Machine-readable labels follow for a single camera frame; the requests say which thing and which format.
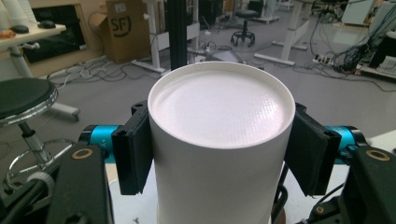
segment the blue mechanical part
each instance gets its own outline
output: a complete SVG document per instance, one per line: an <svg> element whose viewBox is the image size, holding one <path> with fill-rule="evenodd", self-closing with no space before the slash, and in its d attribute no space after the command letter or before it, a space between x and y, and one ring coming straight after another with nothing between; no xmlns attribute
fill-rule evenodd
<svg viewBox="0 0 396 224"><path fill-rule="evenodd" d="M347 164L352 158L350 152L360 147L355 139L356 136L354 132L356 132L357 129L346 126L325 126L325 128L341 135L341 142L338 147L340 157L335 159L335 164Z"/></svg>
<svg viewBox="0 0 396 224"><path fill-rule="evenodd" d="M105 162L115 163L111 134L119 127L120 125L90 125L84 129L78 141L80 143L84 142L87 145L99 146L99 148L107 151L109 154Z"/></svg>

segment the stool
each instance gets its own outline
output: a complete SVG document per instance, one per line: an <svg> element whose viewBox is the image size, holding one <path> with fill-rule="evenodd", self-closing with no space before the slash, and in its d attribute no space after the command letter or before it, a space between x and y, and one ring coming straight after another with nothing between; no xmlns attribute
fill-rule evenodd
<svg viewBox="0 0 396 224"><path fill-rule="evenodd" d="M238 46L239 39L242 39L242 42L245 42L245 39L250 39L250 43L247 44L250 48L254 45L256 37L253 33L248 31L248 19L257 18L259 14L254 10L237 10L235 16L245 19L244 28L242 31L233 33L233 36L231 36L231 43L233 43L234 46Z"/></svg>
<svg viewBox="0 0 396 224"><path fill-rule="evenodd" d="M29 149L18 156L9 165L5 183L11 189L17 189L11 179L35 170L44 170L54 160L66 152L75 143L67 139L52 140L42 143L34 130L26 123L31 117L39 115L50 109L55 103L58 92L55 86L44 79L15 78L0 82L0 128L10 124L18 124L22 137ZM60 153L52 157L45 147L50 143L64 142L68 144ZM13 173L12 168L29 152L35 155L37 165Z"/></svg>

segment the cardboard box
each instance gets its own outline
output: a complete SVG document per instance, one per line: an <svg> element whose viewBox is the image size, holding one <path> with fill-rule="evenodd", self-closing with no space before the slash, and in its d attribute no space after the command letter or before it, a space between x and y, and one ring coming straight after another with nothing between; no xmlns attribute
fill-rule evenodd
<svg viewBox="0 0 396 224"><path fill-rule="evenodd" d="M106 1L106 12L92 15L91 27L101 36L109 60L126 63L150 55L146 12L141 0Z"/></svg>

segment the white cylinder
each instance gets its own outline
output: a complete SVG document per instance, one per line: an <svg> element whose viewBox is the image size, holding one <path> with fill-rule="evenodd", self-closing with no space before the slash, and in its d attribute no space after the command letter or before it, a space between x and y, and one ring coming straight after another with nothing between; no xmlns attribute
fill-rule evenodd
<svg viewBox="0 0 396 224"><path fill-rule="evenodd" d="M148 96L159 224L266 224L294 118L278 79L239 63L195 63Z"/></svg>
<svg viewBox="0 0 396 224"><path fill-rule="evenodd" d="M9 21L8 12L3 2L0 0L0 31L9 28L11 28L11 22Z"/></svg>
<svg viewBox="0 0 396 224"><path fill-rule="evenodd" d="M25 25L27 27L30 26L29 19L24 14L23 9L17 0L4 0L4 5L9 14L9 20L11 21L11 25Z"/></svg>

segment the cable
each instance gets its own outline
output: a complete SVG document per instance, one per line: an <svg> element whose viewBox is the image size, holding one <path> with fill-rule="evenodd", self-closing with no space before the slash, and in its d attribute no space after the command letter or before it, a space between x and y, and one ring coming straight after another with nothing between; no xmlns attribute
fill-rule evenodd
<svg viewBox="0 0 396 224"><path fill-rule="evenodd" d="M35 181L35 185L12 207L1 224L19 223L19 220L29 210L29 205L46 189L46 184L43 181L32 181Z"/></svg>
<svg viewBox="0 0 396 224"><path fill-rule="evenodd" d="M318 206L319 204L323 203L327 198L329 198L330 196L332 196L332 194L334 194L337 190L339 190L340 188L342 188L344 186L344 184L340 184L339 186L337 186L335 189L332 189L332 191L330 191L329 193L327 193L326 195L324 195L316 204L315 206Z"/></svg>

